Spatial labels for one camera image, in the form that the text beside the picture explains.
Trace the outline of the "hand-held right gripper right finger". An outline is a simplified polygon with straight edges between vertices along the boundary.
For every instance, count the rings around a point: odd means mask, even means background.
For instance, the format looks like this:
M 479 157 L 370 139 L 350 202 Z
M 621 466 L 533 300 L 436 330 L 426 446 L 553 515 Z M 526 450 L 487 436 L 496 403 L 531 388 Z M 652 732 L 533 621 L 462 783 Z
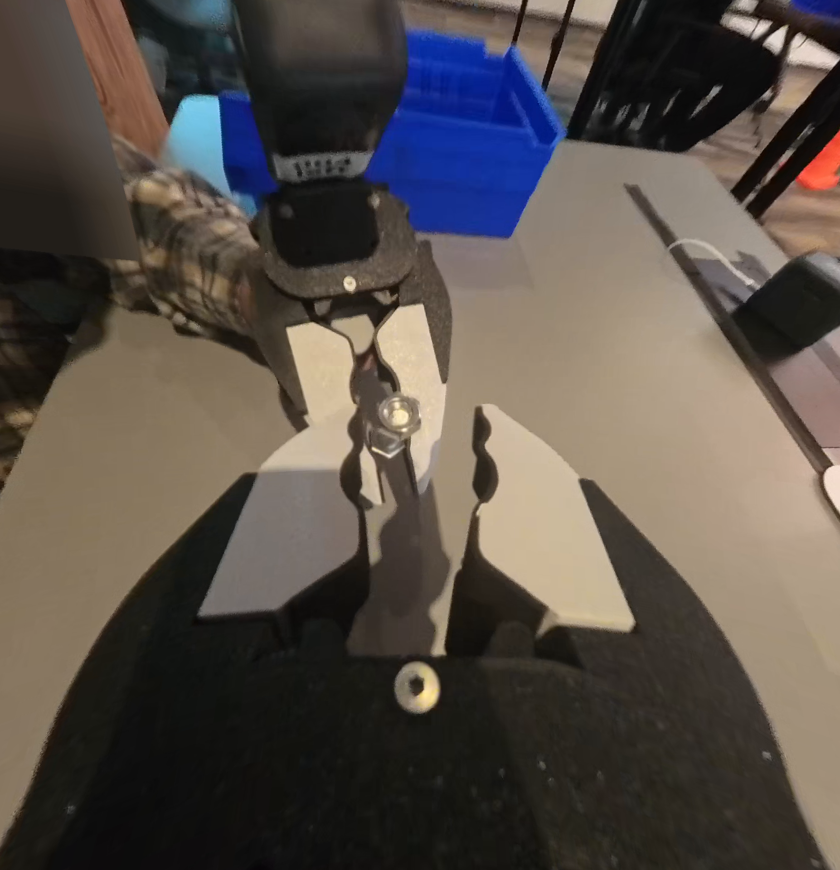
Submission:
M 579 474 L 498 406 L 476 408 L 478 498 L 459 571 L 459 611 L 477 634 L 518 621 L 630 633 L 636 618 Z

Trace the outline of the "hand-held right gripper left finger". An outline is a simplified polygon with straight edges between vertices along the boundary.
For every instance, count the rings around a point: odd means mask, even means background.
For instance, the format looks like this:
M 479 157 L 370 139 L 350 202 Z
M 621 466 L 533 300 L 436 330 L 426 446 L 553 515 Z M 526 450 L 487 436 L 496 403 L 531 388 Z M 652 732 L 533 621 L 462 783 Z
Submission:
M 259 467 L 201 602 L 202 620 L 275 614 L 328 582 L 368 584 L 362 510 L 341 481 L 353 415 L 295 434 Z

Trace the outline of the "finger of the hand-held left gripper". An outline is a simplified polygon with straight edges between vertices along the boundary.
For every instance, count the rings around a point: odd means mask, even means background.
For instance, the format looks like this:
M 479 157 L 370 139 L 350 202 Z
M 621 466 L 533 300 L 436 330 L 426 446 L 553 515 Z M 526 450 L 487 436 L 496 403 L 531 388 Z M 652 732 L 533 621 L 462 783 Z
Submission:
M 384 501 L 380 473 L 369 448 L 366 409 L 353 386 L 354 376 L 371 350 L 373 334 L 369 319 L 338 319 L 334 324 L 309 322 L 286 331 L 305 402 L 304 420 L 316 425 L 339 412 L 351 412 L 349 430 L 353 441 L 360 445 L 362 506 L 381 506 Z
M 375 332 L 375 351 L 394 377 L 394 393 L 414 397 L 421 407 L 422 426 L 404 449 L 415 490 L 424 494 L 439 453 L 447 395 L 447 375 L 439 369 L 425 306 L 397 306 Z

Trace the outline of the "silver hex nut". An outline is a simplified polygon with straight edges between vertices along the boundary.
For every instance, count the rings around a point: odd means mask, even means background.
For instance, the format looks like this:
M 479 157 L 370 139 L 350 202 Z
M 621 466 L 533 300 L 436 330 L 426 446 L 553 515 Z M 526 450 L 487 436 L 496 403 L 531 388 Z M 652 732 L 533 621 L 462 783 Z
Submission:
M 381 427 L 401 439 L 410 438 L 422 426 L 419 402 L 402 393 L 384 397 L 377 408 Z

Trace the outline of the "large silver hex bolt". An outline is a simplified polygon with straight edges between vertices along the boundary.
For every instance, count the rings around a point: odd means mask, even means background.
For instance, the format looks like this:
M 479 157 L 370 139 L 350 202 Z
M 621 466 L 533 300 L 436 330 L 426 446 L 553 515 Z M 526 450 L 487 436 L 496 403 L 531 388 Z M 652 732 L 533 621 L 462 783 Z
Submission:
M 408 445 L 411 437 L 401 439 L 384 430 L 378 419 L 378 415 L 374 420 L 367 422 L 366 441 L 371 452 L 374 452 L 385 459 L 392 459 L 398 455 Z

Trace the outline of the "blue plastic bin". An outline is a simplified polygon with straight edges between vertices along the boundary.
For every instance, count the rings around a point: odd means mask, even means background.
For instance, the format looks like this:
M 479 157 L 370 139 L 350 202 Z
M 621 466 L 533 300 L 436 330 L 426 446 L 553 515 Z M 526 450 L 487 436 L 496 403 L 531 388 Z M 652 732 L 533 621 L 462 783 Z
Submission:
M 407 81 L 367 178 L 407 205 L 416 231 L 510 237 L 563 140 L 558 115 L 516 49 L 405 32 Z M 246 82 L 219 103 L 229 186 L 259 206 L 276 185 Z

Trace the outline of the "pale blue rounded object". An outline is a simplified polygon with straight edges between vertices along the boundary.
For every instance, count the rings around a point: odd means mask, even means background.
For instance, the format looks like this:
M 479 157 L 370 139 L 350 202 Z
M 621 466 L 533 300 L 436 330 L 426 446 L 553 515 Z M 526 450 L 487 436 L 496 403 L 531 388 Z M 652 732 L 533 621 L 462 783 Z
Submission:
M 231 191 L 223 168 L 218 97 L 184 97 L 169 128 L 163 161 L 192 171 L 252 217 L 257 211 L 254 201 L 246 194 Z

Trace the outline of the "wooden pillar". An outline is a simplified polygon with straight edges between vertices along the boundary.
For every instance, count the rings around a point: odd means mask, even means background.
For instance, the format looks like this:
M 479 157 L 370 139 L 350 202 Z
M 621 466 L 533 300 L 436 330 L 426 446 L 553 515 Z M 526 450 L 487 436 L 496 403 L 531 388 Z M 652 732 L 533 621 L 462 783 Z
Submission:
M 67 1 L 110 134 L 154 158 L 168 124 L 121 1 Z

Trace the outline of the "dark grey box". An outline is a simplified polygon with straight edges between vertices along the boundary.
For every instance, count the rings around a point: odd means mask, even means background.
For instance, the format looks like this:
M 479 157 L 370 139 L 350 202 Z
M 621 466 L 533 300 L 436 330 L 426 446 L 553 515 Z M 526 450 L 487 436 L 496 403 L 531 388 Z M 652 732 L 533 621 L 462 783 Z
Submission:
M 814 251 L 790 260 L 732 314 L 751 332 L 768 331 L 795 353 L 840 328 L 840 260 Z

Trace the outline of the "dark wood office desk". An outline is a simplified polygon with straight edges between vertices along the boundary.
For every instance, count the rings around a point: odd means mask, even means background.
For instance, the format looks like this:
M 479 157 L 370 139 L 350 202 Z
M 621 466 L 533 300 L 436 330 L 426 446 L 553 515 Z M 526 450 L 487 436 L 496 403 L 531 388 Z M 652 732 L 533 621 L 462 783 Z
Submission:
M 757 2 L 754 14 L 839 57 L 730 190 L 746 212 L 761 219 L 840 131 L 840 20 L 798 10 L 792 2 Z

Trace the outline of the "orange traffic cone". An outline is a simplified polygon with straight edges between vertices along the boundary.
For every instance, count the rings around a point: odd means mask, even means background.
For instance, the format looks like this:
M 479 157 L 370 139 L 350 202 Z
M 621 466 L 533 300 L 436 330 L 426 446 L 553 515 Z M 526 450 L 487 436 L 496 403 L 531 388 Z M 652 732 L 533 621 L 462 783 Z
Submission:
M 796 178 L 806 190 L 830 190 L 840 179 L 840 131 Z

